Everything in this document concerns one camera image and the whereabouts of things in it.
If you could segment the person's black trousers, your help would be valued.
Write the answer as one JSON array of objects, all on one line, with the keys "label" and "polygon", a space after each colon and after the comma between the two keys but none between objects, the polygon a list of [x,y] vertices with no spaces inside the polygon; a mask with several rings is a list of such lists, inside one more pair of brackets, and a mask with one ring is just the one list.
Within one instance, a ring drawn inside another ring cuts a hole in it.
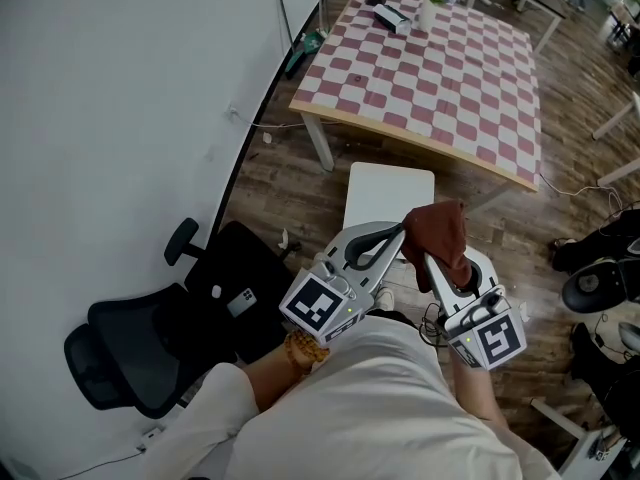
[{"label": "person's black trousers", "polygon": [[386,318],[389,320],[393,320],[396,322],[403,323],[408,325],[414,329],[416,329],[415,324],[402,312],[395,310],[383,310],[381,308],[372,309],[367,312],[367,316],[378,317],[378,318]]}]

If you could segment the white power adapter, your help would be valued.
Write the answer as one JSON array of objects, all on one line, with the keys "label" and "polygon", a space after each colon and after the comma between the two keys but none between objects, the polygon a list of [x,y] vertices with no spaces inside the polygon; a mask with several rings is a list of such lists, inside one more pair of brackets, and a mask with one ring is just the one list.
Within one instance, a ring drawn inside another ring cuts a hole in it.
[{"label": "white power adapter", "polygon": [[140,444],[138,449],[141,452],[145,452],[149,446],[163,433],[164,428],[162,426],[155,426],[142,433],[140,438]]}]

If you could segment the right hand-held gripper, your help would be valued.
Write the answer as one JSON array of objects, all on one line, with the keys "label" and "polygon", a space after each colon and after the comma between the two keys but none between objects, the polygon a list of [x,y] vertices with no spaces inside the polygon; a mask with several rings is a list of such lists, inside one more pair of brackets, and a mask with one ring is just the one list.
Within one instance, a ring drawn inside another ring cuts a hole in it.
[{"label": "right hand-held gripper", "polygon": [[515,357],[527,347],[519,309],[509,308],[484,322],[464,327],[461,320],[474,301],[498,284],[498,276],[490,258],[471,246],[466,257],[471,277],[457,286],[443,269],[443,264],[425,254],[425,269],[440,308],[444,311],[443,334],[448,345],[469,367],[490,371]]}]

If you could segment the white table frame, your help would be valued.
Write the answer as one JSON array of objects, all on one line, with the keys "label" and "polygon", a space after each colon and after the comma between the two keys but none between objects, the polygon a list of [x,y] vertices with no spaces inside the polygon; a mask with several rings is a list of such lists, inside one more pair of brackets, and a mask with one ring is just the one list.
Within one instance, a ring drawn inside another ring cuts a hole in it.
[{"label": "white table frame", "polygon": [[[638,117],[638,119],[640,120],[640,96],[636,92],[632,93],[631,100],[627,105],[625,105],[618,113],[612,116],[608,121],[602,124],[598,129],[596,129],[591,134],[591,138],[594,141],[599,140],[604,135],[606,135],[609,131],[611,131],[614,127],[616,127],[623,120],[623,118],[630,112],[634,112]],[[616,169],[615,171],[599,178],[597,180],[597,186],[608,187],[613,182],[621,178],[624,178],[638,170],[640,170],[640,157],[636,158],[633,161],[630,161],[629,163]]]}]

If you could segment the gray smartphone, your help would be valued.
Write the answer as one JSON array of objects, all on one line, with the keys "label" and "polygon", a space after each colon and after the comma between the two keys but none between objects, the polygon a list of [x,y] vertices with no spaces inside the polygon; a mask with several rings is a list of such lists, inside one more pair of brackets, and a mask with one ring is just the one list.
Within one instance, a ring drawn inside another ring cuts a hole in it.
[{"label": "gray smartphone", "polygon": [[237,318],[257,302],[257,299],[250,288],[242,290],[235,298],[227,304],[230,314]]}]

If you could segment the person's right forearm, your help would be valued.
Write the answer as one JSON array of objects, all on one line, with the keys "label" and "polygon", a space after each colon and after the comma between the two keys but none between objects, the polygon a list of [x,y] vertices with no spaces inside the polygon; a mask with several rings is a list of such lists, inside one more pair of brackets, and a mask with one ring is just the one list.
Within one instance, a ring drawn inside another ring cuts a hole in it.
[{"label": "person's right forearm", "polygon": [[509,429],[506,418],[498,406],[490,372],[474,369],[457,356],[451,360],[454,392],[459,405],[473,416]]}]

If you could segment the white desk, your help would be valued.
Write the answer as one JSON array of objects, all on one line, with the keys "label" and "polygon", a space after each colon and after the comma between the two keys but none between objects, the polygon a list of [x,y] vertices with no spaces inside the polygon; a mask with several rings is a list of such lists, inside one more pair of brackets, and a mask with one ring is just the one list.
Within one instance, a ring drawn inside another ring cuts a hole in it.
[{"label": "white desk", "polygon": [[627,443],[615,425],[585,430],[539,399],[530,406],[577,440],[559,468],[562,480],[601,480]]}]

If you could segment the black mesh office chair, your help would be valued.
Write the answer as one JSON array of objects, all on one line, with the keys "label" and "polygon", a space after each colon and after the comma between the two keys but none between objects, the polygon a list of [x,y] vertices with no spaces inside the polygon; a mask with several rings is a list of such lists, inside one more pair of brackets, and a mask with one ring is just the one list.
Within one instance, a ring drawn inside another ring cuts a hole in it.
[{"label": "black mesh office chair", "polygon": [[[274,253],[232,221],[202,249],[191,242],[198,229],[194,219],[185,219],[164,251],[170,266],[194,258],[182,284],[95,303],[86,323],[65,339],[70,373],[95,409],[133,407],[160,419],[216,364],[250,364],[283,342],[278,305],[294,280],[284,260],[300,243]],[[211,295],[214,285],[222,289],[218,299]],[[257,302],[234,318],[227,304],[246,288]]]}]

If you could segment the white vase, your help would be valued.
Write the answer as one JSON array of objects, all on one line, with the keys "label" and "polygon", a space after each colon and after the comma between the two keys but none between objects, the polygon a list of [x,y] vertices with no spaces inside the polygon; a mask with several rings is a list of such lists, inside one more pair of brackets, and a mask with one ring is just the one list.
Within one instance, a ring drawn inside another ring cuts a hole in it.
[{"label": "white vase", "polygon": [[418,19],[418,27],[421,31],[429,33],[435,23],[439,5],[432,0],[423,0]]}]

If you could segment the person in white shirt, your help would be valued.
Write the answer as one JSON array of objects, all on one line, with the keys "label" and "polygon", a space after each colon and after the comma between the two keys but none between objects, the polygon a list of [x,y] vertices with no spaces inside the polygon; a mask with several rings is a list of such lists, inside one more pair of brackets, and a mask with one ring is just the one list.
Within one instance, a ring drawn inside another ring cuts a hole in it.
[{"label": "person in white shirt", "polygon": [[243,368],[208,373],[142,480],[560,480],[510,429],[465,411],[403,323],[366,316],[264,412]]}]

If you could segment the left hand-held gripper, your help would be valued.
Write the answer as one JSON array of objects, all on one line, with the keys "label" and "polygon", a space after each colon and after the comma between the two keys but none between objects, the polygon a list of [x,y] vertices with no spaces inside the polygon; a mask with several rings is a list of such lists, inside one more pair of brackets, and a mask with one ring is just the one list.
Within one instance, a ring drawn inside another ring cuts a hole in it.
[{"label": "left hand-held gripper", "polygon": [[[395,260],[405,238],[401,223],[374,221],[341,230],[310,269],[301,269],[279,309],[318,345],[329,345],[354,327],[374,303],[372,292]],[[349,279],[349,299],[316,275],[315,265],[330,261]]]}]

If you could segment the green dustpan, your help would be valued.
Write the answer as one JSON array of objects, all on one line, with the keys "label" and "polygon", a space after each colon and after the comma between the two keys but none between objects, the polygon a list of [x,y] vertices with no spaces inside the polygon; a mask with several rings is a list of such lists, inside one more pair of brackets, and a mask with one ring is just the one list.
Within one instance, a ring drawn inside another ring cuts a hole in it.
[{"label": "green dustpan", "polygon": [[292,79],[297,73],[303,62],[309,55],[313,55],[319,51],[324,42],[324,36],[319,31],[311,34],[304,34],[301,39],[302,46],[296,49],[285,67],[285,77]]}]

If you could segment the brown cloth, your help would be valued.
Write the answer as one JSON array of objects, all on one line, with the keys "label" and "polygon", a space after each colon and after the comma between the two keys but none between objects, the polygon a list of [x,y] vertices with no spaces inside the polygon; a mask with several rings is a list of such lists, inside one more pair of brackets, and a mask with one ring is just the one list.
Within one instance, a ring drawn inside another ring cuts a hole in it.
[{"label": "brown cloth", "polygon": [[470,282],[472,270],[465,258],[466,228],[464,205],[449,200],[412,209],[402,222],[405,239],[401,252],[415,268],[416,282],[422,293],[431,290],[425,267],[425,255],[436,258],[457,288]]}]

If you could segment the person's left forearm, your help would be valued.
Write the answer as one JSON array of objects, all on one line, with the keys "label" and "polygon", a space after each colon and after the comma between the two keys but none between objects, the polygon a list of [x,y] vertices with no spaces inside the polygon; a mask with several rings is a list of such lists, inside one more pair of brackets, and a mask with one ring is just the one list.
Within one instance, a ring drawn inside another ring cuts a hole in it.
[{"label": "person's left forearm", "polygon": [[290,335],[281,346],[244,367],[259,411],[272,407],[328,355],[328,349],[312,345],[306,338],[299,340]]}]

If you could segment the white and black tissue box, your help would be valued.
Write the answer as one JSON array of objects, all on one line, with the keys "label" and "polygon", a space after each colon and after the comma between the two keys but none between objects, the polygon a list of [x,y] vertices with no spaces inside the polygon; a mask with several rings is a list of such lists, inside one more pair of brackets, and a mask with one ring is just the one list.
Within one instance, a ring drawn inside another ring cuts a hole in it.
[{"label": "white and black tissue box", "polygon": [[375,20],[391,33],[400,36],[409,35],[412,28],[411,20],[395,8],[387,4],[377,4],[373,8],[373,13]]}]

